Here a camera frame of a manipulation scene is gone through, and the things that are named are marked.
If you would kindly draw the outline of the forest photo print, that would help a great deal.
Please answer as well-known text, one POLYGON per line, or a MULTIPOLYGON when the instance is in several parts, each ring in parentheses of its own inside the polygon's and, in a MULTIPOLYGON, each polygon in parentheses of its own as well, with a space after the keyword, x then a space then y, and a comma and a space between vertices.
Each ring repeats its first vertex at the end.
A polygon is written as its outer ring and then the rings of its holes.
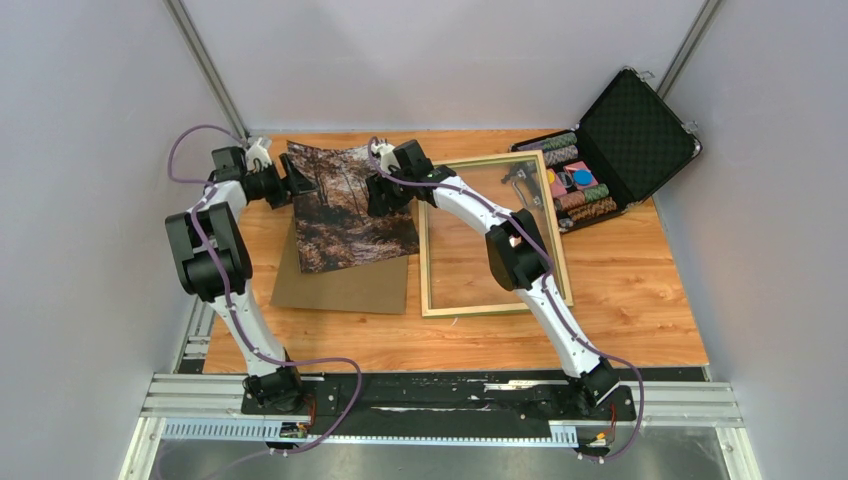
POLYGON ((324 273, 416 255, 419 236, 409 208, 367 213, 366 179, 375 173, 367 147, 323 149, 289 141, 287 158, 315 187, 293 199, 299 267, 324 273))

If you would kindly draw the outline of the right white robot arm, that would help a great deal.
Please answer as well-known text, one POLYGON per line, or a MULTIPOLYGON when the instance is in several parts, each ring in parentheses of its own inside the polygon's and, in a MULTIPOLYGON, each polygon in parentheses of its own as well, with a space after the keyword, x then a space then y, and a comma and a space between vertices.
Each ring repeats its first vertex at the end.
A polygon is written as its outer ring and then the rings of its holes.
POLYGON ((555 263, 533 215, 484 197, 451 168, 434 165, 415 140, 394 146, 373 137, 366 152, 376 171, 366 180, 369 215, 388 216, 419 200, 482 235, 493 278, 529 308, 554 346, 562 370, 575 382, 570 392, 575 411, 592 418, 607 409, 620 377, 566 306, 554 277, 555 263))

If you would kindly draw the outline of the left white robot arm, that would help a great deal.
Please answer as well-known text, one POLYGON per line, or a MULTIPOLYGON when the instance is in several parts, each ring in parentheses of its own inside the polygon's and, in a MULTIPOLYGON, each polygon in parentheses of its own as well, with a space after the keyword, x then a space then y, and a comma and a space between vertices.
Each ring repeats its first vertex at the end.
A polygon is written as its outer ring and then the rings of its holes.
POLYGON ((252 201, 277 209, 314 186, 289 160, 274 162, 270 145, 259 137, 248 147, 213 151, 215 168, 202 196, 185 212, 167 217, 165 228, 183 289, 212 307, 245 359, 246 398, 293 413, 304 405, 307 389, 255 299, 253 264, 238 219, 252 201))

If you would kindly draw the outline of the brown cardboard backing board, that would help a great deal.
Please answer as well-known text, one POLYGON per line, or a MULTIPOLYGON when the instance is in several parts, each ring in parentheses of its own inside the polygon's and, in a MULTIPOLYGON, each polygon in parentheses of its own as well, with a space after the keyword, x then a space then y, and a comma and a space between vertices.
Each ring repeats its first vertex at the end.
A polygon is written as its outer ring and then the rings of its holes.
POLYGON ((403 314, 408 259, 398 257, 326 273, 300 271, 296 234, 289 228, 270 304, 341 312, 403 314))

